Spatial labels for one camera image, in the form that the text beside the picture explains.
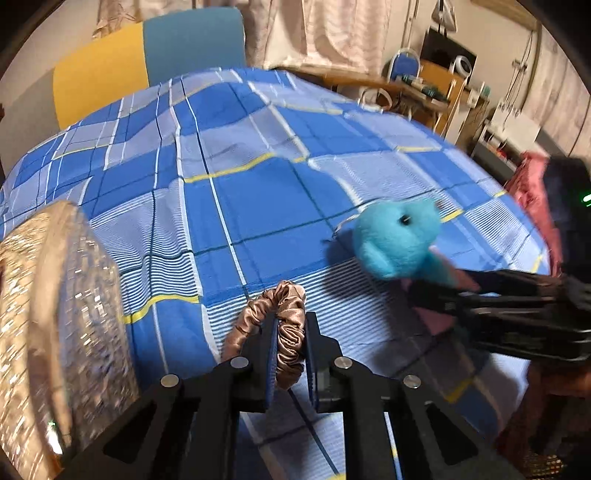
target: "red cloth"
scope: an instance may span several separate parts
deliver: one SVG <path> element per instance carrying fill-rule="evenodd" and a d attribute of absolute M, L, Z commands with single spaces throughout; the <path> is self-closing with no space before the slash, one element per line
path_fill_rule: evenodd
<path fill-rule="evenodd" d="M 562 247 L 560 233 L 554 226 L 544 187 L 544 172 L 548 157 L 535 152 L 524 152 L 523 161 L 513 177 L 505 185 L 505 190 L 527 213 L 548 246 L 550 255 L 550 274 L 560 275 Z"/>

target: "checkered fabric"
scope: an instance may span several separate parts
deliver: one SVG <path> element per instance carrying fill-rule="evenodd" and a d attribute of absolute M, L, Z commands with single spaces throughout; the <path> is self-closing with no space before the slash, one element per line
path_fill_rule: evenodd
<path fill-rule="evenodd" d="M 57 199 L 80 205 L 119 266 L 144 388 L 211 370 L 246 298 L 292 279 L 345 355 L 384 375 L 412 364 L 493 439 L 524 363 L 432 338 L 396 285 L 359 267 L 350 225 L 332 232 L 371 200 L 432 197 L 444 206 L 437 247 L 458 267 L 547 273 L 544 242 L 504 193 L 402 117 L 285 72 L 208 70 L 125 97 L 30 151 L 0 191 L 1 231 Z M 316 414 L 307 396 L 304 375 L 267 414 L 242 414 L 237 478 L 344 472 L 342 417 Z"/>

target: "plush toy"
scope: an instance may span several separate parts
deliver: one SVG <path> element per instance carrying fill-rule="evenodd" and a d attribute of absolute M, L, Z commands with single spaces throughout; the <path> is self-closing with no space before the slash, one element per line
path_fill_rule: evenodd
<path fill-rule="evenodd" d="M 431 244 L 441 229 L 432 200 L 382 200 L 359 214 L 353 230 L 355 255 L 374 277 L 423 279 L 454 285 L 449 265 Z"/>

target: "gold sequin cushion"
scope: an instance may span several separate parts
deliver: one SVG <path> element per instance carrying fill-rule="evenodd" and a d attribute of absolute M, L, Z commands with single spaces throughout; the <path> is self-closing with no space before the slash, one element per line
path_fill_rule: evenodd
<path fill-rule="evenodd" d="M 0 445 L 24 479 L 54 478 L 137 399 L 115 263 L 56 202 L 0 244 Z"/>

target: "yellow stripe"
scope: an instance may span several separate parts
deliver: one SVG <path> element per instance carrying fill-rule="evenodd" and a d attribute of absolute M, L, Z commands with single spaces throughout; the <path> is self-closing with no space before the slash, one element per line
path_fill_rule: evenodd
<path fill-rule="evenodd" d="M 148 313 L 148 310 L 150 309 L 150 307 L 152 305 L 154 305 L 155 303 L 158 303 L 159 301 L 162 301 L 162 300 L 182 300 L 182 301 L 187 301 L 189 303 L 199 303 L 199 295 L 193 295 L 192 297 L 187 297 L 185 295 L 176 295 L 176 294 L 156 295 L 156 296 L 150 298 L 146 302 L 146 304 L 143 307 L 141 307 L 137 312 L 133 312 L 131 315 L 123 315 L 123 322 L 124 323 L 137 322 L 138 320 L 140 320 L 146 316 L 146 314 Z"/>
<path fill-rule="evenodd" d="M 215 173 L 204 173 L 202 175 L 195 175 L 194 177 L 189 177 L 187 179 L 185 179 L 185 183 L 192 183 L 194 181 L 199 181 L 199 180 L 207 180 L 207 179 L 215 179 L 217 177 L 222 177 L 224 175 L 230 175 L 232 173 L 239 173 L 242 171 L 247 171 L 250 170 L 252 167 L 255 167 L 256 165 L 258 165 L 259 163 L 264 162 L 265 160 L 268 160 L 269 158 L 273 158 L 276 157 L 277 154 L 275 152 L 267 152 L 263 155 L 260 155 L 259 157 L 255 158 L 254 160 L 251 160 L 250 162 L 241 165 L 239 167 L 232 167 L 232 168 L 227 168 L 226 170 L 220 170 L 217 171 Z M 299 163 L 304 161 L 306 158 L 305 157 L 297 157 L 295 160 L 292 160 L 295 163 Z"/>
<path fill-rule="evenodd" d="M 54 158 L 54 160 L 58 160 L 59 158 L 63 158 L 63 157 L 67 157 L 68 155 L 71 155 L 73 153 L 78 153 L 78 152 L 84 152 L 86 150 L 95 150 L 96 147 L 84 147 L 84 148 L 78 148 L 76 150 L 70 150 L 69 152 L 64 152 L 61 155 L 58 155 L 56 158 Z"/>
<path fill-rule="evenodd" d="M 466 378 L 462 380 L 460 384 L 449 395 L 445 396 L 445 399 L 449 403 L 457 402 L 470 385 L 472 385 L 472 378 Z"/>
<path fill-rule="evenodd" d="M 400 152 L 439 152 L 441 148 L 433 147 L 396 147 L 396 150 Z"/>
<path fill-rule="evenodd" d="M 392 456 L 394 458 L 396 458 L 398 456 L 398 452 L 396 451 L 396 448 L 392 448 Z M 346 480 L 347 476 L 344 473 L 340 473 L 338 475 L 335 476 L 331 476 L 329 478 L 329 480 Z"/>
<path fill-rule="evenodd" d="M 441 222 L 442 223 L 449 222 L 449 220 L 453 220 L 455 217 L 460 216 L 462 213 L 464 213 L 464 210 L 462 210 L 460 208 L 459 210 L 456 210 L 455 212 L 452 212 L 449 215 L 446 215 L 445 217 L 443 217 L 441 219 Z"/>
<path fill-rule="evenodd" d="M 206 88 L 210 88 L 214 85 L 219 85 L 220 83 L 222 83 L 222 81 L 220 80 L 219 82 L 210 82 L 210 83 L 206 83 L 204 85 L 200 85 L 199 87 L 195 88 L 195 90 L 191 90 L 188 94 L 183 95 L 181 98 L 178 98 L 174 103 L 173 106 L 178 105 L 179 103 L 183 103 L 188 101 L 189 97 L 195 95 L 196 93 L 201 92 L 202 90 L 205 90 Z"/>
<path fill-rule="evenodd" d="M 536 273 L 542 263 L 542 255 L 538 255 L 538 258 L 535 259 L 534 266 L 531 267 L 531 272 Z"/>

